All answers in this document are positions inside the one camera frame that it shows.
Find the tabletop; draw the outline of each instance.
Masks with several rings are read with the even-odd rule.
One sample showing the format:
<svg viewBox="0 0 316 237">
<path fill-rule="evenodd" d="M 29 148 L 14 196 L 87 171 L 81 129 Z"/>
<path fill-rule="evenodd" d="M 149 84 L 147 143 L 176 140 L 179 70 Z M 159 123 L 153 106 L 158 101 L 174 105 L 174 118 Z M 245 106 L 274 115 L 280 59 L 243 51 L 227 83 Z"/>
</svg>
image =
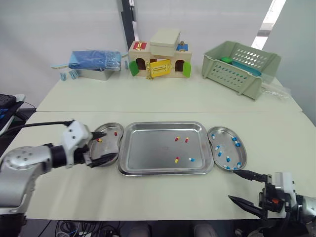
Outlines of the tabletop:
<svg viewBox="0 0 316 237">
<path fill-rule="evenodd" d="M 247 151 L 245 167 L 261 174 L 290 171 L 298 194 L 316 196 L 316 129 L 303 114 L 290 113 L 106 113 L 36 112 L 28 123 L 76 119 L 95 130 L 118 122 L 197 121 L 206 130 L 225 126 Z M 58 145 L 65 127 L 24 128 L 7 151 L 46 143 Z M 217 166 L 205 175 L 131 177 L 116 165 L 64 167 L 38 178 L 27 216 L 64 220 L 210 220 L 256 218 L 227 195 L 258 204 L 262 183 L 242 179 Z"/>
<path fill-rule="evenodd" d="M 273 83 L 280 85 L 277 79 Z M 256 101 L 210 79 L 193 67 L 190 78 L 133 77 L 122 68 L 107 81 L 58 81 L 37 111 L 60 112 L 301 112 L 293 98 L 262 94 Z"/>
</svg>

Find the rectangular metal tray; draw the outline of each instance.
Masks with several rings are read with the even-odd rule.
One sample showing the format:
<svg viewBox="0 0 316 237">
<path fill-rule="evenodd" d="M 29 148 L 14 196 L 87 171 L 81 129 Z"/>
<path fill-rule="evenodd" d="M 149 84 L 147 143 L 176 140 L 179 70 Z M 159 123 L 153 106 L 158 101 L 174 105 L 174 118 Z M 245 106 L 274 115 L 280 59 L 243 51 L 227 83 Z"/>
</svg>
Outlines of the rectangular metal tray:
<svg viewBox="0 0 316 237">
<path fill-rule="evenodd" d="M 118 156 L 124 175 L 206 174 L 213 166 L 207 132 L 198 122 L 136 122 L 124 131 Z"/>
</svg>

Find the black pole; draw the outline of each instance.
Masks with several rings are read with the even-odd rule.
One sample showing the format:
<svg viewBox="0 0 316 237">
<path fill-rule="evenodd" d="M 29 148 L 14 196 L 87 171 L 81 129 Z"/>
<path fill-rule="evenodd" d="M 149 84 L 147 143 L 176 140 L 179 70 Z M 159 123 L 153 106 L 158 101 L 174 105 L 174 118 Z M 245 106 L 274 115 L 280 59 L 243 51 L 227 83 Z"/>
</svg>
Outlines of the black pole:
<svg viewBox="0 0 316 237">
<path fill-rule="evenodd" d="M 133 28 L 133 14 L 131 7 L 129 5 L 129 0 L 121 0 L 122 1 L 122 7 L 123 11 L 121 12 L 122 15 L 122 21 L 126 36 L 126 42 L 128 48 L 132 45 L 133 41 L 135 40 L 134 35 L 134 28 Z"/>
</svg>

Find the green plastic basket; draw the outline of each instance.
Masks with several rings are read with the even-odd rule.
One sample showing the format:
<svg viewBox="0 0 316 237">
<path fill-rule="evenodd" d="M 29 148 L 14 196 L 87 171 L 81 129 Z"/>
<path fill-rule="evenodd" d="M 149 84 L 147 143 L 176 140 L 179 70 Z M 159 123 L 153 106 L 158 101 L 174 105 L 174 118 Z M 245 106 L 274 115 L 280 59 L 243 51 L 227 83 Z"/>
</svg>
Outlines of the green plastic basket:
<svg viewBox="0 0 316 237">
<path fill-rule="evenodd" d="M 223 57 L 230 57 L 234 61 L 261 72 L 259 77 L 220 61 Z M 271 83 L 276 75 L 281 57 L 275 53 L 267 53 L 246 45 L 226 41 L 204 55 L 203 78 L 212 79 L 230 89 L 244 94 L 254 100 L 260 95 L 261 83 Z"/>
</svg>

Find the kidney-shaped metal dish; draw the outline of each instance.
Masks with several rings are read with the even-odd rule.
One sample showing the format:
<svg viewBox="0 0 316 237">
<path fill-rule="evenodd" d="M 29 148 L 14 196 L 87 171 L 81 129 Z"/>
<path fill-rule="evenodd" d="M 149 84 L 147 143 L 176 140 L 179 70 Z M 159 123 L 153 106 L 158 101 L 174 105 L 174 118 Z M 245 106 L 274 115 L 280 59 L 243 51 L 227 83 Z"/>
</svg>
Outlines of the kidney-shaped metal dish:
<svg viewBox="0 0 316 237">
<path fill-rule="evenodd" d="M 118 157 L 124 175 L 206 174 L 213 166 L 198 122 L 136 122 L 125 129 Z"/>
<path fill-rule="evenodd" d="M 95 131 L 105 132 L 107 135 L 101 137 L 99 141 L 97 139 L 89 142 L 88 147 L 90 159 L 99 159 L 103 155 L 117 153 L 117 156 L 101 166 L 113 164 L 119 156 L 119 144 L 124 133 L 124 128 L 119 123 L 110 122 L 98 127 Z"/>
<path fill-rule="evenodd" d="M 224 170 L 243 169 L 247 163 L 245 146 L 237 134 L 226 127 L 213 127 L 208 133 L 215 163 Z"/>
</svg>

